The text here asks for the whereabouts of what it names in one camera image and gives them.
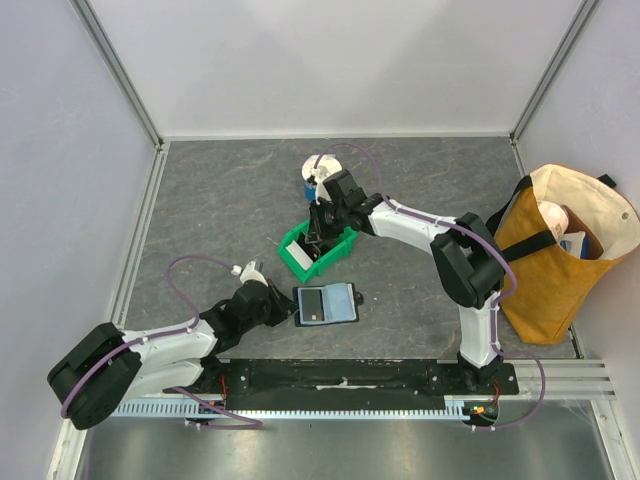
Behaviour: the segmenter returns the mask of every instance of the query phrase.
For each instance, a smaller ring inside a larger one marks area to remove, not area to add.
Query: white backdrop
[[[609,173],[640,208],[640,4],[603,1],[525,132],[527,171],[561,163]],[[605,360],[640,457],[640,252],[596,286],[576,319],[587,351]]]
[[[4,0],[0,30],[0,478],[42,480],[47,374],[107,320],[153,151],[69,2]]]
[[[505,133],[580,0],[92,0],[166,136]]]

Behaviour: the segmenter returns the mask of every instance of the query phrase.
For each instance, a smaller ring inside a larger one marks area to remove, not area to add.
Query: white panel
[[[0,478],[45,477],[49,369],[105,320],[152,147],[67,1],[0,4]]]
[[[609,173],[640,207],[640,3],[603,1],[541,110],[525,132],[527,171],[557,162]],[[576,327],[608,367],[640,454],[640,253],[613,269],[588,297]]]
[[[508,132],[580,0],[93,0],[168,136]]]

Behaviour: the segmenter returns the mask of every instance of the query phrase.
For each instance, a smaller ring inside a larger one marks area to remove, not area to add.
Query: yellow bag
[[[559,343],[591,288],[640,243],[640,220],[629,202],[603,181],[559,165],[545,165],[523,177],[513,196],[518,193],[495,235],[518,280],[502,309],[523,342]],[[542,200],[575,213],[600,242],[600,258],[582,260],[558,245],[538,210]],[[492,234],[508,206],[487,221]],[[510,288],[508,277],[504,288]]]

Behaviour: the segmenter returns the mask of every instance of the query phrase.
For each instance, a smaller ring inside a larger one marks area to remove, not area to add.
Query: green box
[[[340,235],[338,244],[333,247],[328,253],[320,257],[318,260],[313,262],[311,268],[309,270],[305,270],[300,266],[300,264],[293,258],[293,256],[287,251],[287,246],[291,244],[291,242],[295,242],[298,239],[300,233],[306,234],[309,231],[309,220],[304,223],[301,223],[293,230],[289,231],[280,246],[278,247],[278,255],[280,258],[284,260],[284,263],[291,269],[293,273],[295,273],[298,280],[302,283],[307,283],[310,278],[313,278],[318,275],[322,275],[330,265],[340,260],[342,257],[346,257],[351,253],[353,249],[353,242],[358,236],[358,232],[353,231],[349,227],[344,229],[342,235]]]

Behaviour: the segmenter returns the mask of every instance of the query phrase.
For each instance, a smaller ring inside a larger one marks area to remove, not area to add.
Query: gray floor
[[[519,175],[506,138],[362,139],[378,159],[385,193],[407,206],[442,215],[467,211],[487,218],[509,198]],[[127,328],[166,326],[189,318],[169,290],[164,270],[185,253],[243,264],[285,292],[299,285],[276,253],[284,234],[308,216],[300,168],[331,140],[251,140],[171,144],[127,315]],[[337,158],[367,193],[373,170],[356,151]],[[229,298],[239,283],[215,265],[188,261],[177,283],[201,310]],[[352,254],[311,284],[354,282],[365,297],[356,324],[257,328],[226,355],[255,358],[454,358],[460,342],[457,309],[444,294],[432,259],[390,239],[360,235]],[[522,348],[503,318],[500,339]],[[574,357],[568,339],[532,347],[544,357]]]
[[[502,402],[501,418],[531,405]],[[179,420],[109,418],[92,429],[77,480],[613,480],[589,402],[545,403],[525,427],[460,422],[267,420],[197,431]]]

